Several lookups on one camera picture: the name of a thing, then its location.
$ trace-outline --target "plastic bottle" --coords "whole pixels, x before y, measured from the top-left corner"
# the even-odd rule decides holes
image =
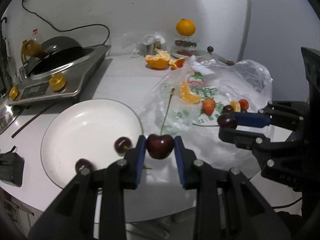
[[[41,34],[38,33],[38,29],[32,31],[32,39],[40,45],[44,42]]]

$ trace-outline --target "peeled orange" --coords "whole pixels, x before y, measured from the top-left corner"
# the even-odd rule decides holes
[[[196,31],[196,26],[191,20],[182,19],[178,22],[176,30],[180,35],[192,36]]]
[[[169,66],[171,66],[173,69],[181,68],[183,67],[183,63],[186,59],[184,57],[178,58],[177,60],[170,59]]]
[[[186,81],[181,82],[179,93],[181,99],[190,104],[196,104],[201,100],[200,95],[196,95],[190,91],[189,84]]]
[[[155,56],[147,55],[145,57],[146,62],[152,68],[164,69],[167,67],[170,61],[170,55],[167,51],[156,49],[157,54]]]

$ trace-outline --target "white plate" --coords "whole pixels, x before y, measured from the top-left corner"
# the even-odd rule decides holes
[[[58,115],[46,130],[41,162],[48,177],[64,188],[76,175],[79,159],[106,168],[123,157],[114,149],[119,137],[130,138],[135,146],[141,134],[140,119],[128,106],[109,99],[80,102]]]

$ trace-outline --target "orange segment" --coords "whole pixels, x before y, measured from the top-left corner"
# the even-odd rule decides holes
[[[234,112],[240,112],[241,111],[241,106],[240,106],[240,103],[238,101],[231,101],[230,105],[232,106]]]
[[[193,94],[190,91],[189,84],[186,81],[181,82],[179,93],[180,93],[181,99],[190,104],[199,103],[201,100],[200,95]]]
[[[177,60],[170,59],[169,66],[173,69],[182,68],[185,60],[186,59],[184,57],[178,58]]]

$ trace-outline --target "plastic bag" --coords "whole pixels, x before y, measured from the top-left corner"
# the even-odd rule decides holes
[[[189,104],[179,97],[181,82],[187,80],[192,73],[192,69],[187,67],[172,71],[146,95],[139,117],[148,134],[160,133],[172,88],[175,88],[175,92],[162,133],[176,136],[182,131],[190,130],[192,124],[197,122],[201,106]]]
[[[181,81],[187,81],[191,91],[201,95],[202,99],[215,100],[216,107],[211,116],[201,110],[201,103],[188,104],[179,98]],[[217,125],[217,117],[222,113],[223,106],[230,101],[246,99],[249,102],[249,112],[257,112],[266,106],[272,93],[272,79],[267,68],[251,60],[240,61],[228,67],[214,59],[191,57],[183,68],[174,70],[163,78],[142,103],[139,117],[146,136],[159,133],[172,87],[176,88],[176,92],[169,107],[163,134],[180,135],[186,148],[193,150],[197,158],[214,168],[229,170],[237,166],[247,177],[253,177],[260,167],[252,152],[222,142],[218,138],[219,127],[212,125]],[[238,126],[237,129],[263,133],[270,138],[274,134],[274,129],[269,126],[263,129]],[[146,162],[155,163],[148,158]],[[160,172],[158,176],[164,176],[160,178],[163,180],[167,178],[164,172]]]
[[[149,55],[153,50],[152,44],[158,44],[157,49],[166,50],[166,38],[164,33],[130,33],[123,36],[122,49],[125,49],[133,44],[135,48],[133,49],[131,57],[139,57]]]

